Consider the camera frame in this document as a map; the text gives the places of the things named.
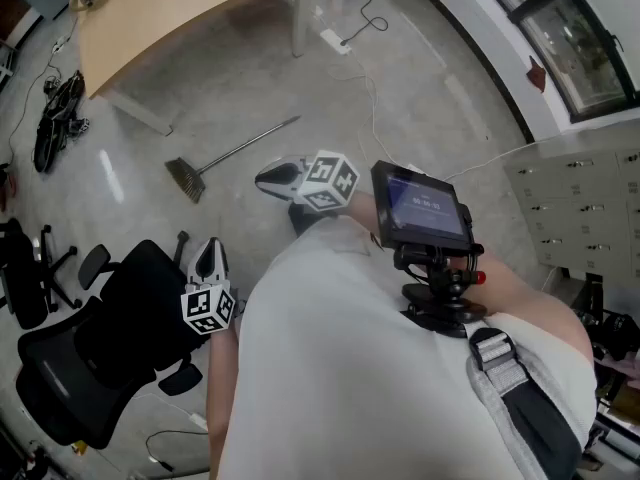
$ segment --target drawer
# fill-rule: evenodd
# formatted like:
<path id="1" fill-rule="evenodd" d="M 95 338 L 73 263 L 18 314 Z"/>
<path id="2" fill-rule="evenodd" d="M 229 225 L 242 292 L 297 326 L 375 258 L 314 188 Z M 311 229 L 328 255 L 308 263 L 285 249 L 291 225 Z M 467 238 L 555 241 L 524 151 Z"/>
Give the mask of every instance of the drawer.
<path id="1" fill-rule="evenodd" d="M 569 204 L 567 233 L 575 238 L 596 242 L 616 241 L 629 244 L 629 224 L 625 201 L 581 199 Z"/>
<path id="2" fill-rule="evenodd" d="M 629 212 L 629 231 L 632 247 L 640 247 L 640 199 L 630 199 L 627 203 Z"/>
<path id="3" fill-rule="evenodd" d="M 616 159 L 625 194 L 640 195 L 640 148 L 618 151 Z"/>
<path id="4" fill-rule="evenodd" d="M 538 255 L 538 261 L 544 265 L 573 267 L 571 250 L 566 240 L 562 238 L 531 237 Z"/>
<path id="5" fill-rule="evenodd" d="M 513 192 L 524 204 L 534 199 L 568 197 L 559 186 L 562 169 L 555 161 L 537 162 L 533 164 L 508 165 L 505 171 L 511 182 Z"/>
<path id="6" fill-rule="evenodd" d="M 578 270 L 599 274 L 608 279 L 629 277 L 631 250 L 628 244 L 594 240 L 576 243 L 573 247 Z"/>
<path id="7" fill-rule="evenodd" d="M 634 279 L 640 279 L 640 247 L 631 248 L 631 270 Z"/>
<path id="8" fill-rule="evenodd" d="M 567 202 L 562 200 L 536 201 L 521 205 L 522 213 L 532 236 L 560 237 L 567 232 Z"/>
<path id="9" fill-rule="evenodd" d="M 561 160 L 563 192 L 571 197 L 616 196 L 621 192 L 618 163 L 613 152 L 566 155 Z"/>

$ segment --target wooden desk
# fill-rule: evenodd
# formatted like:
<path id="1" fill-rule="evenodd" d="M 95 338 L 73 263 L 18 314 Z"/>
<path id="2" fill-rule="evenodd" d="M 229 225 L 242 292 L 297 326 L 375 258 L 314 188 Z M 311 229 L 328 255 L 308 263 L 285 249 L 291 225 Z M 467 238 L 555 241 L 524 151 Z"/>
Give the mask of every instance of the wooden desk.
<path id="1" fill-rule="evenodd" d="M 219 12 L 245 0 L 109 0 L 78 20 L 80 60 L 89 98 L 96 95 L 164 135 L 171 125 L 112 87 L 162 39 L 210 12 Z M 295 0 L 292 51 L 303 54 L 309 0 Z"/>

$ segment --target broom bristles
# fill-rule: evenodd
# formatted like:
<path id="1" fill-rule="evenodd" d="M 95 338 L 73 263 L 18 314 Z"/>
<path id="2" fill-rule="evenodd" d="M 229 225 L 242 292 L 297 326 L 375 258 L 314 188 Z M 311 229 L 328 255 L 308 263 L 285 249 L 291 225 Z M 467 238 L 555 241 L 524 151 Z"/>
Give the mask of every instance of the broom bristles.
<path id="1" fill-rule="evenodd" d="M 197 203 L 204 192 L 205 185 L 196 170 L 180 157 L 165 162 L 164 165 L 182 191 Z"/>

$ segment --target table top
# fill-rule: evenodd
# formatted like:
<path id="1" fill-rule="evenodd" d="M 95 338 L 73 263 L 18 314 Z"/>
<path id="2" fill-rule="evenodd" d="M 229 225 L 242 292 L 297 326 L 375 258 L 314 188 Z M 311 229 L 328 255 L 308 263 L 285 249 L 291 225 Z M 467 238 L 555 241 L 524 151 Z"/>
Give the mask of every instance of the table top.
<path id="1" fill-rule="evenodd" d="M 89 98 L 164 37 L 210 11 L 245 0 L 109 0 L 78 19 L 80 61 Z"/>

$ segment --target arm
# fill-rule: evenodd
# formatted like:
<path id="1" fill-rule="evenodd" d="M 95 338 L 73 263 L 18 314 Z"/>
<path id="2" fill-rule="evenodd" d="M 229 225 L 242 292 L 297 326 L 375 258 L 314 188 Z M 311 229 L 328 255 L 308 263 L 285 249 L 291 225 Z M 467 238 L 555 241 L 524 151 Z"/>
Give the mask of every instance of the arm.
<path id="1" fill-rule="evenodd" d="M 380 236 L 375 199 L 370 194 L 356 191 L 349 206 L 343 211 L 371 233 Z M 453 258 L 453 266 L 465 268 L 466 260 Z M 591 342 L 578 317 L 555 297 L 531 288 L 509 267 L 491 253 L 478 260 L 478 270 L 487 274 L 487 281 L 471 286 L 464 296 L 485 306 L 490 315 L 508 313 L 553 334 L 593 361 Z"/>
<path id="2" fill-rule="evenodd" d="M 238 378 L 238 337 L 232 325 L 211 335 L 207 388 L 207 427 L 211 457 L 210 478 L 218 476 Z"/>
<path id="3" fill-rule="evenodd" d="M 344 208 L 341 214 L 348 215 L 375 236 L 380 236 L 376 201 L 371 194 L 356 190 L 351 196 L 349 206 Z"/>

